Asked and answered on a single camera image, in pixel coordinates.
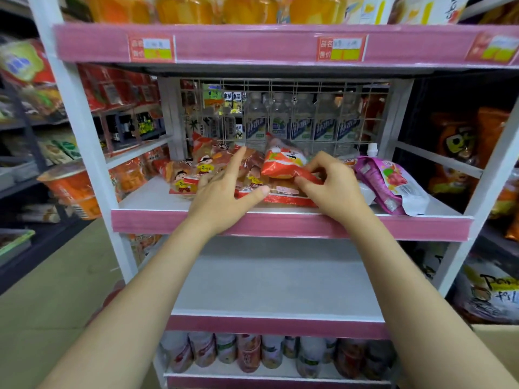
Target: hand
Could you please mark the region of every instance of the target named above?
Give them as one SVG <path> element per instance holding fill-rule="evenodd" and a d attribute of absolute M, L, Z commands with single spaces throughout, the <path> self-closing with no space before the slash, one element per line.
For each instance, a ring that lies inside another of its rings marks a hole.
<path fill-rule="evenodd" d="M 295 178 L 299 188 L 324 214 L 344 224 L 356 210 L 368 208 L 354 171 L 338 159 L 320 151 L 305 168 L 310 172 L 318 169 L 326 172 L 326 181 L 321 186 L 304 177 Z"/>
<path fill-rule="evenodd" d="M 239 149 L 227 169 L 200 178 L 187 220 L 195 222 L 198 231 L 206 232 L 208 238 L 233 226 L 270 192 L 269 186 L 261 186 L 240 199 L 234 198 L 236 179 L 246 150 L 246 147 Z"/>

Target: beige floor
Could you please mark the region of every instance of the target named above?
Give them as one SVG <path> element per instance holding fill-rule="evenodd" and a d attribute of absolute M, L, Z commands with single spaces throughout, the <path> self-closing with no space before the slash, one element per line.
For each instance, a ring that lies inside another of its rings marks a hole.
<path fill-rule="evenodd" d="M 2 388 L 39 384 L 121 278 L 117 267 L 97 220 L 0 296 Z M 158 388 L 153 369 L 144 388 Z"/>

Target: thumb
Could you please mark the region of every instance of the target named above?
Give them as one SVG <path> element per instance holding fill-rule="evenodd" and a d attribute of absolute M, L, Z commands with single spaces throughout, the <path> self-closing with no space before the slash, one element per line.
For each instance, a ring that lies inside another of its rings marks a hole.
<path fill-rule="evenodd" d="M 269 193 L 269 186 L 261 186 L 259 188 L 256 188 L 250 194 L 247 194 L 246 196 L 238 199 L 239 206 L 243 210 L 243 212 L 246 213 L 254 206 L 256 206 L 259 202 L 263 201 L 263 199 L 265 199 L 265 196 L 269 195 Z"/>
<path fill-rule="evenodd" d="M 315 183 L 312 183 L 310 180 L 305 179 L 304 177 L 297 176 L 295 179 L 295 184 L 302 189 L 302 191 L 307 194 L 310 198 L 312 198 L 312 195 L 315 192 L 315 189 L 319 186 Z"/>

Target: person's right hand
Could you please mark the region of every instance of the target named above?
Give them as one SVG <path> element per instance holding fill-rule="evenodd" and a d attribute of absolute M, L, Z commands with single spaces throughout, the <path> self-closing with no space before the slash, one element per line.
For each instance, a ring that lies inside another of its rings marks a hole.
<path fill-rule="evenodd" d="M 310 172 L 324 169 L 326 173 L 326 181 L 321 186 L 304 177 L 295 178 L 299 188 L 324 214 L 344 224 L 356 210 L 368 207 L 354 171 L 338 159 L 320 151 L 305 168 Z"/>

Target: metal grid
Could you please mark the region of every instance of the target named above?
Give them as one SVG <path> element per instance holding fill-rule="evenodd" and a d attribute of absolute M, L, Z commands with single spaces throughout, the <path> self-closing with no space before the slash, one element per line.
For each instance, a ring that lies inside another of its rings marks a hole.
<path fill-rule="evenodd" d="M 184 135 L 188 145 L 197 132 L 264 149 L 269 132 L 310 154 L 347 156 L 379 141 L 390 86 L 366 79 L 180 79 Z"/>

